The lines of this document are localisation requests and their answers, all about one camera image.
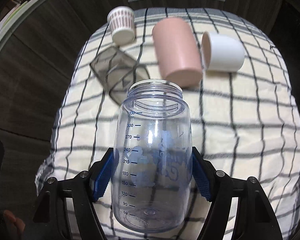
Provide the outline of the pink plastic cup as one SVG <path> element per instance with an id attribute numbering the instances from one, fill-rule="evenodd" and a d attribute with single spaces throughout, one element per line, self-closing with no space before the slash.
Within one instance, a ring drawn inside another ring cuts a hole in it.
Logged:
<path id="1" fill-rule="evenodd" d="M 198 86 L 202 63 L 190 25 L 182 18 L 165 18 L 154 26 L 152 37 L 161 77 L 181 88 Z"/>

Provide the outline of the white plastic cup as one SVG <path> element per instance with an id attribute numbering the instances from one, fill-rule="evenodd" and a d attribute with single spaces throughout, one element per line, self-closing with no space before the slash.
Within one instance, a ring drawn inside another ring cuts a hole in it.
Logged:
<path id="1" fill-rule="evenodd" d="M 244 63 L 242 42 L 225 35 L 205 31 L 201 50 L 206 70 L 235 73 Z"/>

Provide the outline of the black white checked cloth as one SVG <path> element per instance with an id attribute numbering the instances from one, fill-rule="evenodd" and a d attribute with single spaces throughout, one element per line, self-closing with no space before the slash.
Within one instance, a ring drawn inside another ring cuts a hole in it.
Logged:
<path id="1" fill-rule="evenodd" d="M 166 17 L 186 21 L 197 41 L 208 31 L 243 43 L 245 61 L 237 73 L 205 73 L 197 88 L 184 91 L 192 141 L 216 169 L 234 178 L 256 177 L 283 238 L 290 239 L 300 221 L 300 114 L 279 50 L 252 23 L 226 11 L 141 9 L 135 13 L 136 39 L 123 51 L 145 64 L 153 79 L 160 73 L 152 29 Z M 52 176 L 73 178 L 113 146 L 119 106 L 89 66 L 110 44 L 110 28 L 104 25 L 87 38 L 78 55 L 55 118 L 50 156 L 36 175 L 38 189 Z"/>

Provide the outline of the white red patterned paper cup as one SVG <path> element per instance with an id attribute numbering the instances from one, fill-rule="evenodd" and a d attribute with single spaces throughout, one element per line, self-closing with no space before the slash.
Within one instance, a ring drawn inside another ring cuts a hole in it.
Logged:
<path id="1" fill-rule="evenodd" d="M 110 26 L 111 38 L 118 46 L 123 46 L 134 41 L 135 24 L 134 11 L 130 7 L 116 7 L 107 17 Z"/>

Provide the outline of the grey transparent square cup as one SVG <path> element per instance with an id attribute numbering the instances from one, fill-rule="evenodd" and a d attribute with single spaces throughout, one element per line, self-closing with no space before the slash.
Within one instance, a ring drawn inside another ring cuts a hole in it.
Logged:
<path id="1" fill-rule="evenodd" d="M 139 81 L 148 80 L 149 72 L 144 64 L 115 46 L 97 53 L 90 68 L 110 98 L 121 105 L 130 87 Z"/>

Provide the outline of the clear plastic measuring bottle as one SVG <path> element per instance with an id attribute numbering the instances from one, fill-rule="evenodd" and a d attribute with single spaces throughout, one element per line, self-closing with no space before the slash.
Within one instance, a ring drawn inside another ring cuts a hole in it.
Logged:
<path id="1" fill-rule="evenodd" d="M 111 204 L 117 221 L 140 233 L 179 226 L 192 180 L 190 110 L 179 86 L 148 79 L 132 85 L 117 121 Z"/>

